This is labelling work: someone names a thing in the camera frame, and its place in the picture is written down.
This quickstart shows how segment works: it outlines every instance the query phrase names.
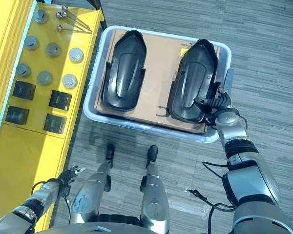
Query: robot leg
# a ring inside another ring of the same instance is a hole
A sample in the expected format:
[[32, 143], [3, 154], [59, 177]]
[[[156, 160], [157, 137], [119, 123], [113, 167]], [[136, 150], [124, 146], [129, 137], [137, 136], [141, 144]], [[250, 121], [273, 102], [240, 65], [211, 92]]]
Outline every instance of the robot leg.
[[93, 222], [99, 214], [103, 192], [111, 190], [110, 169], [113, 167], [114, 146], [106, 148], [105, 162], [78, 191], [71, 206], [71, 223]]
[[158, 148], [152, 145], [147, 153], [147, 173], [141, 181], [140, 191], [144, 193], [140, 220], [142, 226], [158, 234], [169, 232], [169, 205], [164, 185], [154, 164]]

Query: metal pin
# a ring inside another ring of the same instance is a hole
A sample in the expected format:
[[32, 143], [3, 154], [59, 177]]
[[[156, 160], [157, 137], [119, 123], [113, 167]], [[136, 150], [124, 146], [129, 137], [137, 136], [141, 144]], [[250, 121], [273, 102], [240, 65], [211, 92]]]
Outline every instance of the metal pin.
[[62, 31], [71, 31], [71, 32], [76, 32], [76, 33], [91, 33], [91, 32], [85, 32], [85, 31], [80, 31], [80, 30], [73, 30], [73, 29], [69, 29], [69, 28], [63, 28], [62, 25], [58, 24], [58, 27], [57, 27], [58, 31], [59, 32], [62, 32]]
[[55, 17], [56, 17], [56, 18], [59, 18], [59, 19], [63, 19], [63, 20], [65, 20], [66, 23], [68, 23], [69, 25], [71, 25], [71, 26], [73, 26], [73, 27], [76, 27], [76, 28], [78, 28], [78, 29], [80, 29], [81, 31], [83, 31], [83, 32], [86, 33], [86, 31], [85, 31], [84, 29], [82, 29], [81, 27], [78, 27], [77, 25], [75, 25], [74, 23], [72, 23], [71, 21], [69, 21], [68, 19], [64, 18], [63, 15], [62, 15], [62, 13], [61, 13], [60, 11], [57, 11], [57, 12], [55, 13]]
[[66, 11], [62, 11], [62, 17], [63, 18], [69, 18], [69, 19], [71, 19], [74, 23], [79, 24], [81, 27], [84, 27], [85, 29], [87, 29], [88, 31], [91, 32], [91, 30], [90, 30], [90, 28], [89, 28], [88, 25], [86, 25], [84, 22], [82, 22], [78, 18], [72, 18], [72, 17], [70, 17], [69, 14]]
[[70, 12], [68, 10], [68, 6], [67, 5], [63, 5], [62, 6], [62, 14], [63, 15], [66, 14], [67, 17], [69, 17], [72, 20], [78, 22], [79, 24], [82, 24], [86, 29], [88, 29], [89, 31], [91, 31], [90, 30], [90, 27], [87, 24], [85, 24], [81, 19], [79, 19], [77, 16], [75, 16], [72, 12]]

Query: silver metal joint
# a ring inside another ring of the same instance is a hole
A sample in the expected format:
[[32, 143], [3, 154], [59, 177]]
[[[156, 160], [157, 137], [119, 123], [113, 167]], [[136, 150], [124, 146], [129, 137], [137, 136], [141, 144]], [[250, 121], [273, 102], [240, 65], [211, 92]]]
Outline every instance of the silver metal joint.
[[35, 222], [37, 221], [37, 216], [36, 216], [35, 212], [32, 209], [30, 209], [29, 207], [18, 206], [17, 208], [15, 208], [13, 210], [13, 212], [22, 214], [22, 215], [26, 216], [27, 218], [29, 218], [29, 220], [35, 220]]

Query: white plastic bin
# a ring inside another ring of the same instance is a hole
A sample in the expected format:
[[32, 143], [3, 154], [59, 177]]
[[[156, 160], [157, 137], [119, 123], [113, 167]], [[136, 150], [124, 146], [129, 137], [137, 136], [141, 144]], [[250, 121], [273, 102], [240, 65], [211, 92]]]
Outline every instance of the white plastic bin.
[[[109, 44], [112, 39], [113, 30], [115, 29], [137, 30], [143, 34], [151, 34], [151, 35], [166, 37], [166, 38], [187, 40], [190, 42], [196, 42], [198, 40], [197, 38], [189, 38], [189, 37], [183, 37], [183, 36], [172, 35], [172, 34], [158, 33], [158, 32], [152, 32], [152, 31], [141, 30], [136, 28], [128, 28], [128, 27], [122, 27], [122, 26], [108, 27], [107, 29], [104, 30], [101, 36], [98, 54], [96, 56], [96, 60], [94, 63], [92, 74], [91, 74], [91, 79], [89, 82], [88, 91], [84, 100], [85, 115], [89, 119], [93, 121], [101, 122], [101, 123], [108, 123], [108, 124], [123, 126], [127, 128], [137, 129], [137, 130], [149, 131], [156, 134], [164, 134], [166, 136], [193, 140], [200, 143], [212, 143], [216, 141], [218, 139], [218, 134], [211, 127], [208, 127], [208, 130], [206, 133], [193, 134], [193, 133], [187, 133], [187, 132], [178, 131], [174, 129], [164, 128], [160, 126], [154, 126], [151, 124], [136, 122], [129, 119], [120, 118], [120, 117], [106, 116], [99, 113], [94, 108], [96, 96], [99, 92], [102, 72], [104, 72], [104, 65], [105, 65], [105, 60], [106, 60]], [[225, 86], [225, 90], [230, 93], [232, 80], [228, 80], [229, 78], [226, 79], [226, 74], [228, 69], [230, 68], [231, 50], [229, 49], [229, 47], [227, 47], [226, 45], [222, 43], [214, 42], [214, 41], [211, 41], [211, 42], [215, 46], [220, 47], [220, 58], [218, 61], [217, 75], [216, 75], [215, 81], [221, 82], [222, 86]]]

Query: black cable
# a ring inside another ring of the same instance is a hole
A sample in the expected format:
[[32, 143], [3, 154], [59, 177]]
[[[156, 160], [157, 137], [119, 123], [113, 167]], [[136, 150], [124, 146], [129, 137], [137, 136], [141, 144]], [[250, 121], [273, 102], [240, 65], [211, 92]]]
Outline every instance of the black cable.
[[[215, 204], [215, 206], [220, 206], [220, 205], [223, 205], [223, 204], [222, 203]], [[212, 207], [210, 212], [209, 212], [209, 222], [208, 222], [207, 234], [211, 234], [211, 218], [212, 218], [214, 210], [215, 210], [215, 208]]]
[[210, 162], [202, 162], [202, 164], [203, 164], [203, 166], [206, 167], [206, 169], [208, 169], [210, 172], [212, 172], [213, 174], [215, 174], [217, 177], [219, 177], [221, 179], [222, 179], [222, 177], [219, 174], [217, 174], [214, 170], [212, 170], [210, 167], [208, 167], [207, 165], [215, 166], [215, 167], [227, 167], [227, 165], [214, 164], [214, 163], [210, 163]]
[[236, 209], [235, 206], [230, 206], [223, 203], [218, 203], [218, 205], [212, 204], [211, 202], [208, 201], [207, 197], [203, 196], [197, 189], [195, 190], [187, 189], [187, 191], [192, 193], [195, 197], [198, 197], [199, 199], [201, 199], [202, 201], [204, 201], [205, 203], [207, 203], [208, 205], [210, 205], [216, 210], [223, 211], [223, 212], [232, 212], [232, 211], [235, 211]]
[[31, 188], [31, 195], [34, 193], [34, 189], [35, 189], [35, 187], [36, 187], [37, 185], [39, 185], [39, 184], [44, 184], [44, 183], [46, 183], [46, 181], [39, 181], [39, 182], [37, 182], [36, 184], [34, 184], [34, 186]]
[[246, 119], [245, 117], [243, 117], [243, 116], [240, 116], [240, 117], [241, 117], [242, 119], [244, 119], [244, 122], [245, 122], [245, 129], [247, 130], [247, 129], [249, 128], [247, 119]]
[[67, 201], [67, 196], [64, 197], [64, 201], [65, 201], [67, 208], [68, 208], [68, 224], [70, 224], [71, 213], [70, 213], [70, 208], [69, 208], [68, 201]]

